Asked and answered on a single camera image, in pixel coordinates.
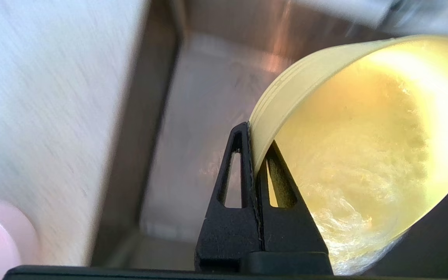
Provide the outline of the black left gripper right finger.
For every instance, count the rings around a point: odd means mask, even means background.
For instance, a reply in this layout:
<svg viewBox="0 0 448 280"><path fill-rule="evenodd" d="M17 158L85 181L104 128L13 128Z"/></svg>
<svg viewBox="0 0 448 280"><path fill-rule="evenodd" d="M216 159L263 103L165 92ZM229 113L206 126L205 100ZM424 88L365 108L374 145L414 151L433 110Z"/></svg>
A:
<svg viewBox="0 0 448 280"><path fill-rule="evenodd" d="M275 142L256 178L261 214L258 273L331 273L329 250Z"/></svg>

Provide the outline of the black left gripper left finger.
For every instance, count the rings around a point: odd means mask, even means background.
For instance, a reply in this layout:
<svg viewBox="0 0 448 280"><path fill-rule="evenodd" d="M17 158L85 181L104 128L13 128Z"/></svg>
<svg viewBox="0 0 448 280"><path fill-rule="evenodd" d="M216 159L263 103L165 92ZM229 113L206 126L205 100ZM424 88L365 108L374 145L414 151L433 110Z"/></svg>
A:
<svg viewBox="0 0 448 280"><path fill-rule="evenodd" d="M233 155L240 154L241 207L226 207ZM249 123L230 132L194 252L196 271L238 272L242 259L261 250L260 218L251 160Z"/></svg>

